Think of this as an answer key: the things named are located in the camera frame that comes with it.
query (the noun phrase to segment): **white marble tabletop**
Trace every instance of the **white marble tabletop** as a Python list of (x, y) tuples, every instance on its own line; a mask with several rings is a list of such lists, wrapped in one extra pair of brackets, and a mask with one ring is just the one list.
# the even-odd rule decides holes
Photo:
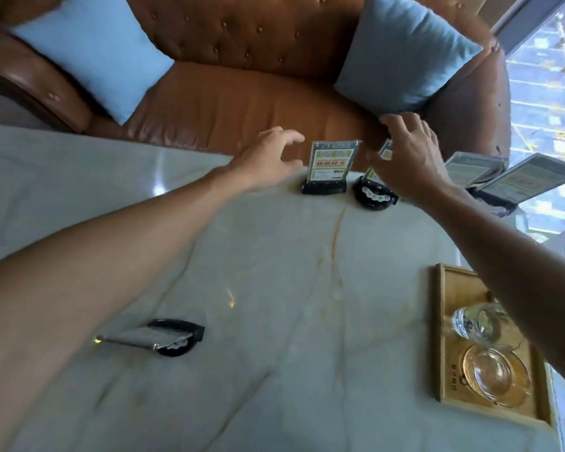
[[(195, 180), (228, 158), (0, 127), (0, 258)], [(531, 428), (438, 403), (430, 268), (456, 264), (422, 211), (302, 196), (299, 178), (226, 205), (97, 331), (204, 325), (185, 356), (79, 350), (13, 451), (558, 451)]]

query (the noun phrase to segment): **person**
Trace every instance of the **person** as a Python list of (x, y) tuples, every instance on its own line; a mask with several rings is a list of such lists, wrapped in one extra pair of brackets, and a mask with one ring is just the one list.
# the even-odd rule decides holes
[[(381, 118), (393, 157), (369, 161), (449, 234), (524, 334), (565, 377), (565, 260), (490, 215), (450, 181), (417, 114)], [(96, 327), (139, 296), (226, 202), (302, 169), (280, 160), (293, 130), (261, 133), (229, 165), (180, 189), (65, 228), (0, 260), (0, 449)]]

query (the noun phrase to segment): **hand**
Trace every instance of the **hand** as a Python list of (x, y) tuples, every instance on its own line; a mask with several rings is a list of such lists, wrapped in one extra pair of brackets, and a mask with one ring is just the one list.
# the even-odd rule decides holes
[(245, 190), (265, 189), (277, 185), (301, 170), (301, 160), (282, 161), (286, 145), (302, 143), (305, 137), (295, 130), (283, 130), (279, 126), (257, 135), (257, 139), (228, 165)]
[(378, 176), (399, 196), (421, 205), (430, 194), (444, 187), (455, 187), (439, 151), (437, 135), (415, 113), (381, 117), (393, 141), (391, 160), (368, 152), (367, 159)]

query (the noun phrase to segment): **tufted sofa backrest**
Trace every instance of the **tufted sofa backrest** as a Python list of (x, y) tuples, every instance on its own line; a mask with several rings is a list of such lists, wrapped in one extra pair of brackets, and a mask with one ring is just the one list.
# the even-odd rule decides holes
[(191, 61), (334, 81), (364, 0), (128, 0), (164, 53)]

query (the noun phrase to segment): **person's left hand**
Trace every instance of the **person's left hand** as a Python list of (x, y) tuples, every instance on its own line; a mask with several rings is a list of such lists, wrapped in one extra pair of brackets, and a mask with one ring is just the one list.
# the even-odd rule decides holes
[(301, 160), (282, 161), (281, 155), (286, 145), (303, 141), (305, 137), (301, 133), (276, 126), (257, 135), (253, 143), (232, 159), (227, 169), (246, 190), (275, 186), (302, 169)]

